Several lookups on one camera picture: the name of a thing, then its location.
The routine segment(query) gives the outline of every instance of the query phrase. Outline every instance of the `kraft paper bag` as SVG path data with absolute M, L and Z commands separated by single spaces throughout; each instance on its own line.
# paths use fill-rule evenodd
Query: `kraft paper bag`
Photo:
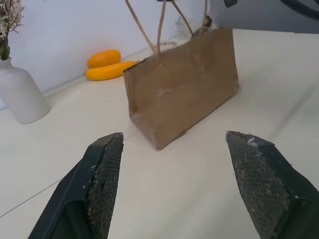
M 163 149 L 238 90 L 230 27 L 197 36 L 124 72 L 129 115 Z

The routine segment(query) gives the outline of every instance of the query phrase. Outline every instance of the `white vase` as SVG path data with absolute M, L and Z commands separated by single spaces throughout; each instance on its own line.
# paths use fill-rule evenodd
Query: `white vase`
M 11 65 L 11 58 L 0 61 L 0 99 L 21 123 L 31 123 L 50 111 L 32 76 Z

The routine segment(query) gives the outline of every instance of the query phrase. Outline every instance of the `paper bag handle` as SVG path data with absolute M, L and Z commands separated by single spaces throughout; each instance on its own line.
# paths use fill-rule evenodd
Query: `paper bag handle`
M 131 14 L 132 14 L 132 16 L 133 16 L 134 21 L 136 22 L 137 26 L 139 27 L 139 29 L 140 29 L 142 35 L 144 36 L 146 42 L 147 42 L 148 45 L 150 46 L 150 48 L 151 48 L 152 52 L 154 53 L 154 55 L 160 54 L 160 35 L 161 35 L 161 28 L 162 28 L 163 21 L 164 21 L 164 16 L 165 16 L 165 8 L 166 8 L 166 2 L 167 2 L 167 0 L 163 0 L 163 6 L 162 6 L 162 9 L 161 9 L 161 15 L 160 15 L 160 20 L 159 20 L 157 49 L 154 47 L 154 45 L 152 44 L 152 42 L 150 41 L 150 39 L 149 39 L 148 36 L 146 35 L 146 33 L 145 33 L 145 31 L 144 31 L 144 29 L 143 29 L 143 27 L 142 27 L 142 25 L 141 25 L 141 23 L 140 23 L 138 17 L 136 16 L 136 14 L 135 14 L 135 12 L 134 12 L 134 10 L 133 10 L 131 4 L 129 3 L 129 0 L 125 0 L 125 2 L 126 2 L 128 8 L 129 8 L 129 10 L 130 10 L 130 12 L 131 12 Z M 190 26 L 189 26 L 189 24 L 188 24 L 188 22 L 187 22 L 185 16 L 183 15 L 183 13 L 181 12 L 181 10 L 179 9 L 179 7 L 177 6 L 177 4 L 175 3 L 174 0 L 171 0 L 170 2 L 173 4 L 173 6 L 176 8 L 177 12 L 180 14 L 180 16 L 182 17 L 182 19 L 184 20 L 184 22 L 185 22 L 185 24 L 186 24 L 186 26 L 187 26 L 187 28 L 188 28 L 190 34 L 191 34 L 192 37 L 193 37 L 193 36 L 194 36 L 194 33 L 192 32 L 192 30 L 191 30 L 191 28 L 190 28 Z M 200 28 L 199 35 L 202 35 L 202 34 L 203 34 L 203 31 L 204 31 L 204 25 L 205 25 L 205 20 L 206 20 L 206 16 L 207 16 L 207 5 L 208 5 L 207 2 L 208 2 L 208 1 L 205 0 L 204 20 L 203 20 L 203 24 L 202 24 L 202 26 L 201 26 L 201 28 Z

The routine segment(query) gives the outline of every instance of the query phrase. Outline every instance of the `yellow squash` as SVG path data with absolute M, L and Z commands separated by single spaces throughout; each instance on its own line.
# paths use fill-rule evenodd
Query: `yellow squash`
M 92 81 L 104 81 L 122 76 L 124 70 L 135 64 L 135 61 L 124 61 L 110 66 L 91 68 L 85 71 L 85 76 Z
M 121 54 L 118 50 L 110 49 L 101 51 L 93 56 L 87 62 L 88 68 L 97 68 L 119 63 L 121 61 Z

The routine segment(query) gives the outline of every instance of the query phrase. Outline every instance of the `white wall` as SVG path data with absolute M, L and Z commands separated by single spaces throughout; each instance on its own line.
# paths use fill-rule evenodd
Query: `white wall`
M 24 18 L 10 33 L 12 64 L 26 69 L 42 91 L 81 76 L 94 52 L 116 48 L 123 57 L 147 48 L 124 0 L 24 0 Z M 155 43 L 161 3 L 130 0 Z M 177 0 L 186 17 L 203 14 L 204 0 Z M 162 39 L 176 35 L 178 13 L 167 4 Z

